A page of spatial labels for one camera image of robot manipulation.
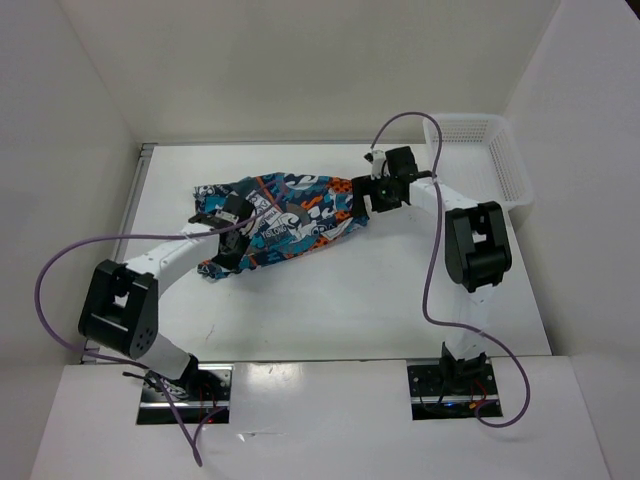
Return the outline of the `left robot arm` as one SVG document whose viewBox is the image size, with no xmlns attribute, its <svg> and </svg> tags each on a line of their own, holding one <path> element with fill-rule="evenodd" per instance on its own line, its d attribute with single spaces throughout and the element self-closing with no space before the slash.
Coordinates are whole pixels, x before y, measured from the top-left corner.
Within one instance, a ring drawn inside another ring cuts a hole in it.
<svg viewBox="0 0 640 480">
<path fill-rule="evenodd" d="M 191 398 L 211 376 L 198 359 L 159 333 L 162 294 L 195 266 L 222 255 L 237 262 L 247 249 L 254 205 L 232 194 L 210 213 L 198 213 L 171 240 L 124 263 L 95 268 L 80 316 L 81 335 L 138 361 L 153 387 L 163 383 L 175 398 Z"/>
</svg>

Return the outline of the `white plastic basket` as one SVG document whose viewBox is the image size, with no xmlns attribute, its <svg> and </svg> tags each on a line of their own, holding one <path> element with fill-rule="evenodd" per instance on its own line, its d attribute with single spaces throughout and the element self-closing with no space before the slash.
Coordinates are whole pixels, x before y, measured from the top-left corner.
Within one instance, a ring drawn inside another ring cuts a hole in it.
<svg viewBox="0 0 640 480">
<path fill-rule="evenodd" d="M 429 162 L 448 187 L 504 210 L 527 206 L 534 192 L 509 122 L 498 115 L 448 113 L 423 121 Z"/>
</svg>

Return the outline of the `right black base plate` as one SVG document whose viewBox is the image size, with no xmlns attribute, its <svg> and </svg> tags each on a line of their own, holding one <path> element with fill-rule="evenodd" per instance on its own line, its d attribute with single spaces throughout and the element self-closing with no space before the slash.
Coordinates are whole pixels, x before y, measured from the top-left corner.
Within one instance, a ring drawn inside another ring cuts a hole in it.
<svg viewBox="0 0 640 480">
<path fill-rule="evenodd" d="M 503 416 L 494 370 L 489 361 L 481 373 L 457 384 L 445 380 L 436 359 L 408 361 L 406 365 L 414 421 Z"/>
</svg>

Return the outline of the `colourful patterned shorts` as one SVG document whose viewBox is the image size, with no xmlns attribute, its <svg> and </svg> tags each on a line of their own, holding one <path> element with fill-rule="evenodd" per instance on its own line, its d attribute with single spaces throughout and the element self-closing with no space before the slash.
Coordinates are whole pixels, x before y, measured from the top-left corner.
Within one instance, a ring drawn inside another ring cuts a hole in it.
<svg viewBox="0 0 640 480">
<path fill-rule="evenodd" d="M 369 222 L 353 212 L 352 181 L 334 176 L 275 172 L 239 181 L 197 186 L 195 212 L 214 214 L 232 196 L 243 195 L 260 218 L 220 236 L 218 253 L 197 267 L 211 280 L 275 265 L 341 240 Z"/>
</svg>

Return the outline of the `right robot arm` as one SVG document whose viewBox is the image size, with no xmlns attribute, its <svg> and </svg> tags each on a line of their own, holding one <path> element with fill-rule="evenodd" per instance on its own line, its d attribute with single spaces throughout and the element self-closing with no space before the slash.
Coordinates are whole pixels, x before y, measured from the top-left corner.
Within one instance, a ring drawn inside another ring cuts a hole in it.
<svg viewBox="0 0 640 480">
<path fill-rule="evenodd" d="M 454 313 L 434 325 L 449 329 L 442 344 L 438 378 L 450 393 L 460 393 L 479 379 L 487 363 L 482 334 L 489 303 L 511 269 L 512 255 L 501 206 L 480 203 L 453 190 L 431 171 L 420 171 L 410 147 L 373 150 L 365 155 L 371 173 L 352 180 L 352 213 L 382 213 L 404 205 L 436 217 L 434 251 L 444 253 L 444 267 L 456 287 Z"/>
</svg>

